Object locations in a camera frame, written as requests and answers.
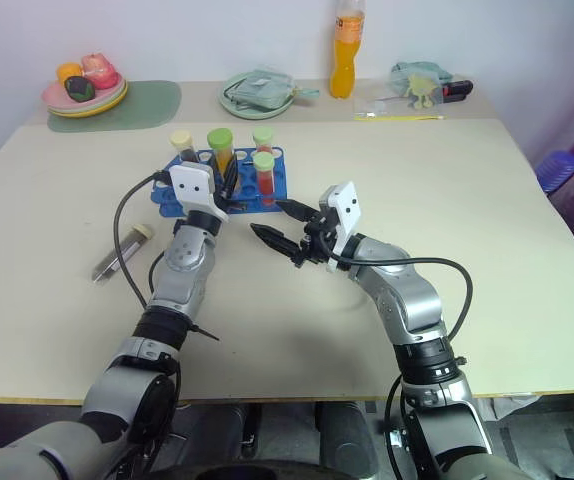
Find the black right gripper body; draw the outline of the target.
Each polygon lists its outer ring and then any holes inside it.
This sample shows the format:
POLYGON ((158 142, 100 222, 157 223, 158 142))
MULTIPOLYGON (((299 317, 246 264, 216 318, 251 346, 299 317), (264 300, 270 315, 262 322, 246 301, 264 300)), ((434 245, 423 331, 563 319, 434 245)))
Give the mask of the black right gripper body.
POLYGON ((335 244, 336 227, 339 224, 336 209, 323 207, 318 211, 320 218, 316 222, 304 223, 304 236, 299 242, 300 253, 292 259, 298 268, 306 261, 326 263, 330 258, 326 251, 331 250, 335 244))

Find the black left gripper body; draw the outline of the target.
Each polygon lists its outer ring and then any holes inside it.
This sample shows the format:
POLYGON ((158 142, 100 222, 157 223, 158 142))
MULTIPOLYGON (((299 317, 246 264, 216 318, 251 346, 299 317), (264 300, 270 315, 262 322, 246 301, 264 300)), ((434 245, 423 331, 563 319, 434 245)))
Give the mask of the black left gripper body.
POLYGON ((247 204, 232 198, 227 198, 223 193, 214 195, 216 206, 225 213, 241 213, 247 210, 247 204))

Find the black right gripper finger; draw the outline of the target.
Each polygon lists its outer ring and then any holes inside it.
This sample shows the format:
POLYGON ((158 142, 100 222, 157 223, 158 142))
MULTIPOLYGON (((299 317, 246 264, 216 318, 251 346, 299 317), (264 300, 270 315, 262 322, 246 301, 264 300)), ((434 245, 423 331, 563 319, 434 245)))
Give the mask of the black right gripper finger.
POLYGON ((318 210, 293 199, 277 200, 276 204, 288 216, 303 223, 316 222, 320 218, 318 210))
POLYGON ((251 224, 250 227, 266 246, 278 253, 290 259, 294 259, 300 253, 299 245, 286 238, 281 231, 264 224, 251 224))

